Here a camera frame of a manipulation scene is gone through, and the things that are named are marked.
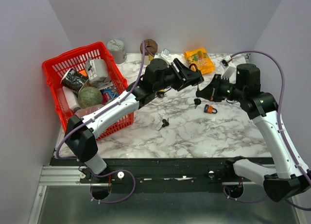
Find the orange padlock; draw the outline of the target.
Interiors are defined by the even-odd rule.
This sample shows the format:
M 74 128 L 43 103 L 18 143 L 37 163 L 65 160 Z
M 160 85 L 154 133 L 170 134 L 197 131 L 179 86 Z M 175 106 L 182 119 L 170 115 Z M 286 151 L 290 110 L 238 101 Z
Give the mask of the orange padlock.
M 217 114 L 218 110 L 216 108 L 214 108 L 213 106 L 206 104 L 204 106 L 204 113 Z

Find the black head key pair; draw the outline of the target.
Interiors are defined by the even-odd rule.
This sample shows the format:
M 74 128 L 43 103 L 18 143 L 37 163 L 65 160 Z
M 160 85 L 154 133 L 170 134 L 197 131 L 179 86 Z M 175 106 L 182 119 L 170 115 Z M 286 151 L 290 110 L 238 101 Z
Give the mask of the black head key pair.
M 200 104 L 201 104 L 201 99 L 198 98 L 198 97 L 196 97 L 196 98 L 194 99 L 194 108 L 196 109 L 197 106 L 199 106 Z

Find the black key bunch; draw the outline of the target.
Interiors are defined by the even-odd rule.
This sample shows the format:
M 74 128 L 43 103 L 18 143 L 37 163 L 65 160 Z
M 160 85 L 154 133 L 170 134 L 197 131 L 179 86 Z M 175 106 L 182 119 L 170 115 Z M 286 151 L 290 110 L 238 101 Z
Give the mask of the black key bunch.
M 158 128 L 158 131 L 160 131 L 162 128 L 168 127 L 169 125 L 170 125 L 170 123 L 169 123 L 169 118 L 162 119 L 162 124 L 161 124 L 161 126 Z

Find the black padlock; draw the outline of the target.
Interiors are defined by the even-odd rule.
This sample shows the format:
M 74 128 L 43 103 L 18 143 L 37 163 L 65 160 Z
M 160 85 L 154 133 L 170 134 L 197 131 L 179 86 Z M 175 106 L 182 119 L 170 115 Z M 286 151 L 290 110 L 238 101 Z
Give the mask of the black padlock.
M 191 71 L 194 71 L 194 72 L 197 72 L 197 71 L 198 71 L 198 67 L 197 67 L 197 65 L 196 65 L 195 63 L 190 64 L 190 65 L 189 65 L 189 69 L 190 69 Z

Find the yellow padlock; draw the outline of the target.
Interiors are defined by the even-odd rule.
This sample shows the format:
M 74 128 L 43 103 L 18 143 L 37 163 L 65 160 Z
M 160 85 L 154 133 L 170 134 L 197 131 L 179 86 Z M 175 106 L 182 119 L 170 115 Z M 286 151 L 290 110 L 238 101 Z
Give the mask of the yellow padlock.
M 160 91 L 156 92 L 156 96 L 157 96 L 158 98 L 162 99 L 162 98 L 165 97 L 166 92 L 167 92 L 166 90 L 160 90 Z

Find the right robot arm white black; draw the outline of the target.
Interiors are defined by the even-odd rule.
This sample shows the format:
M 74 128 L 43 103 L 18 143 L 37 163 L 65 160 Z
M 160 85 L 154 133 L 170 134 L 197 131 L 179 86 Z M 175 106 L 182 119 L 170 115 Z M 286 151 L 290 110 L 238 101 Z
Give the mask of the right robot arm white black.
M 311 187 L 311 171 L 295 149 L 271 93 L 260 90 L 260 69 L 253 64 L 240 64 L 236 82 L 216 74 L 208 86 L 196 91 L 196 97 L 211 102 L 235 100 L 259 129 L 273 158 L 275 169 L 269 169 L 238 156 L 225 163 L 224 177 L 239 177 L 262 186 L 274 202 L 306 192 Z

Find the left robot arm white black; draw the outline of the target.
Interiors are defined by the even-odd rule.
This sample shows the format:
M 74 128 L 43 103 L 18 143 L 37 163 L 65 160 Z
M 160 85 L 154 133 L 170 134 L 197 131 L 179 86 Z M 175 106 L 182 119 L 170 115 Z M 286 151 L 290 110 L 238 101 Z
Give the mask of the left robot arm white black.
M 153 59 L 140 72 L 138 79 L 119 97 L 103 108 L 79 118 L 73 115 L 67 124 L 64 141 L 77 159 L 91 170 L 91 177 L 98 183 L 107 179 L 107 164 L 98 154 L 96 139 L 111 125 L 131 114 L 156 98 L 162 89 L 181 91 L 188 86 L 203 82 L 201 72 L 174 59 L 167 64 L 163 59 Z

